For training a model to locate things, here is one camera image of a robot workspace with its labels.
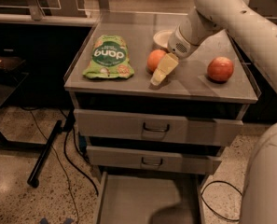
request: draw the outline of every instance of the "chip bag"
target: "chip bag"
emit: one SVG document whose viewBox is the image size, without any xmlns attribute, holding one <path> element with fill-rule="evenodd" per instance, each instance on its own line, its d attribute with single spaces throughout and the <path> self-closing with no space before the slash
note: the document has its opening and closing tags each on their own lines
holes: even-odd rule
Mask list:
<svg viewBox="0 0 277 224">
<path fill-rule="evenodd" d="M 134 74 L 129 63 L 128 48 L 119 35 L 101 35 L 94 43 L 87 78 L 129 78 Z"/>
</svg>

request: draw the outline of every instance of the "orange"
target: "orange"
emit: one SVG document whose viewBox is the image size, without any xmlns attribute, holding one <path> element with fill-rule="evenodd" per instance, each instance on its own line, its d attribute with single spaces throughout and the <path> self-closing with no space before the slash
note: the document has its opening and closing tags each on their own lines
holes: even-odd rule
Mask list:
<svg viewBox="0 0 277 224">
<path fill-rule="evenodd" d="M 149 71 L 154 72 L 159 64 L 159 61 L 166 55 L 166 51 L 162 49 L 155 49 L 150 52 L 147 58 L 147 68 Z"/>
</svg>

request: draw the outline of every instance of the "gray drawer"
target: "gray drawer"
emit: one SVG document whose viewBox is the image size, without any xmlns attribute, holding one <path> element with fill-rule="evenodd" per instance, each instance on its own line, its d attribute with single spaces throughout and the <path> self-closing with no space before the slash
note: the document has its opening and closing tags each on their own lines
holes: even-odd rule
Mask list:
<svg viewBox="0 0 277 224">
<path fill-rule="evenodd" d="M 94 224 L 204 224 L 194 175 L 104 172 Z"/>
<path fill-rule="evenodd" d="M 181 144 L 229 146 L 242 121 L 190 119 L 125 112 L 76 109 L 78 129 L 84 136 L 156 140 Z"/>
<path fill-rule="evenodd" d="M 106 167 L 213 175 L 220 158 L 180 153 L 88 146 L 90 163 Z"/>
</svg>

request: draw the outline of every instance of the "countertop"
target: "countertop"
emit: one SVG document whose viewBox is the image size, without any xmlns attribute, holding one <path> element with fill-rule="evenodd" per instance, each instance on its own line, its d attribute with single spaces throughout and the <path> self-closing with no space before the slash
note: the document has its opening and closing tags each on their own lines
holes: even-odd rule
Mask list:
<svg viewBox="0 0 277 224">
<path fill-rule="evenodd" d="M 153 35 L 160 30 L 174 30 L 184 14 L 118 13 L 103 15 L 95 30 L 83 44 L 75 67 L 65 82 L 67 91 L 97 92 L 252 104 L 257 96 L 231 45 L 222 30 L 208 37 L 188 58 L 180 61 L 175 70 L 158 87 L 150 84 L 152 75 L 146 70 L 149 53 L 154 49 Z M 129 79 L 91 80 L 82 76 L 90 63 L 92 46 L 100 35 L 122 36 L 129 50 L 134 76 Z M 226 56 L 234 62 L 234 73 L 223 84 L 206 76 L 209 62 L 216 56 Z"/>
</svg>

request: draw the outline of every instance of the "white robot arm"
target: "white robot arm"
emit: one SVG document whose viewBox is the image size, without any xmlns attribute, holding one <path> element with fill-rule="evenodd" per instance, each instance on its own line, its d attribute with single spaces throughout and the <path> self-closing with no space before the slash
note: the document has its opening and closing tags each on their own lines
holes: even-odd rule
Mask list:
<svg viewBox="0 0 277 224">
<path fill-rule="evenodd" d="M 195 7 L 169 39 L 168 50 L 188 57 L 209 35 L 226 29 L 277 93 L 277 25 L 249 0 L 194 0 Z"/>
<path fill-rule="evenodd" d="M 249 0 L 195 0 L 171 35 L 168 50 L 189 56 L 209 35 L 227 29 L 277 92 L 277 25 L 255 13 Z M 248 163 L 240 224 L 277 224 L 277 123 L 257 142 Z"/>
</svg>

